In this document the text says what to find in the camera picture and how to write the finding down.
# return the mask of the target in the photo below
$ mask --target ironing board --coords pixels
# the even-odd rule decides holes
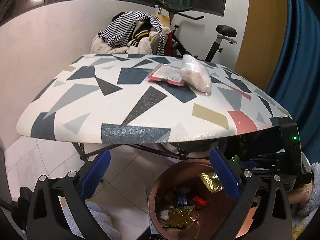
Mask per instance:
[[[271,128],[290,114],[246,79],[204,63],[211,95],[150,81],[155,55],[84,55],[67,66],[21,115],[21,135],[74,143],[164,143],[222,138]]]

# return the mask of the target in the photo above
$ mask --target bike seat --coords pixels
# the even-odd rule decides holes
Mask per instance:
[[[218,25],[217,32],[230,38],[237,36],[237,31],[234,28],[227,25]]]

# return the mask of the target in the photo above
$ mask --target copper trash can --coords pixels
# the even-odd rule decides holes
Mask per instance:
[[[168,240],[208,240],[215,233],[232,209],[234,201],[228,198],[224,190],[211,193],[199,178],[202,172],[213,172],[209,160],[185,160],[170,166],[154,183],[148,203],[150,219],[159,234]],[[156,196],[163,196],[168,190],[182,184],[188,184],[207,204],[199,211],[197,220],[184,230],[163,229],[165,221],[157,217],[163,204]]]

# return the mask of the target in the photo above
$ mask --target blue curtain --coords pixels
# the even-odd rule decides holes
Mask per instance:
[[[310,162],[320,162],[320,23],[305,0],[288,0],[284,44],[267,93],[298,124]]]

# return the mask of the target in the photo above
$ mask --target striped shirt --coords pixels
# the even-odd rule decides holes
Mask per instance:
[[[151,16],[142,11],[129,11],[123,13],[114,20],[104,31],[99,32],[99,37],[107,42],[112,48],[127,46],[130,39],[130,34],[135,28],[138,21],[149,19],[151,25],[160,35],[157,55],[164,54],[164,39],[165,34],[162,30],[160,21],[157,17]]]

